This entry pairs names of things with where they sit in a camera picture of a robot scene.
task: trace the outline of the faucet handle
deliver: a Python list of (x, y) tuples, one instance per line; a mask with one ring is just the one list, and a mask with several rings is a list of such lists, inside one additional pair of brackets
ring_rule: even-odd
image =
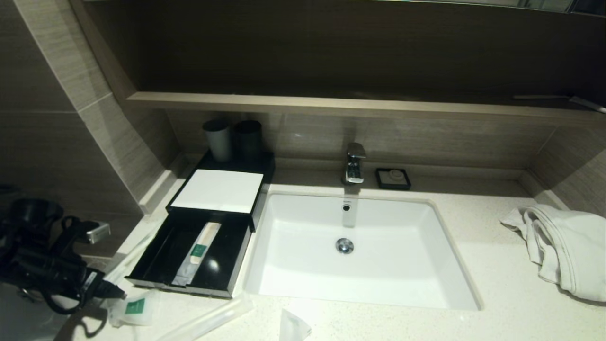
[(347, 156), (352, 158), (366, 158), (366, 151), (361, 144), (351, 142), (347, 144)]

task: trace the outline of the sink drain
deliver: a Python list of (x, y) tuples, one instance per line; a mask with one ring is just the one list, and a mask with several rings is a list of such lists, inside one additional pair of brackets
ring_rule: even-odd
[(347, 238), (341, 238), (339, 240), (337, 240), (337, 243), (335, 244), (337, 251), (339, 251), (342, 254), (350, 254), (353, 252), (353, 243), (351, 242), (351, 240), (347, 239)]

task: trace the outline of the green label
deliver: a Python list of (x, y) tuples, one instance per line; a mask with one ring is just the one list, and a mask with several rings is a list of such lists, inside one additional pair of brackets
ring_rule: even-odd
[(191, 255), (194, 257), (202, 257), (204, 250), (206, 250), (206, 246), (197, 244), (194, 246), (193, 250), (191, 250)]
[(130, 302), (126, 304), (126, 314), (140, 314), (143, 312), (143, 307), (145, 306), (145, 299), (140, 299), (138, 301)]

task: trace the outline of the black cup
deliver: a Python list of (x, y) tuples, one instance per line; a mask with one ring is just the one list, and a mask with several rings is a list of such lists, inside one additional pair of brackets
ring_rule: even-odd
[(260, 159), (263, 152), (261, 123), (257, 121), (242, 121), (236, 124), (233, 130), (236, 132), (242, 157), (246, 161)]

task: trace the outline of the white sink basin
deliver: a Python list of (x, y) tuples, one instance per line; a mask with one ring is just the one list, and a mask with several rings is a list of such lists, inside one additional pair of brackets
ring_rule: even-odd
[[(465, 274), (426, 202), (273, 194), (245, 288), (346, 302), (478, 310)], [(343, 254), (340, 238), (353, 243)]]

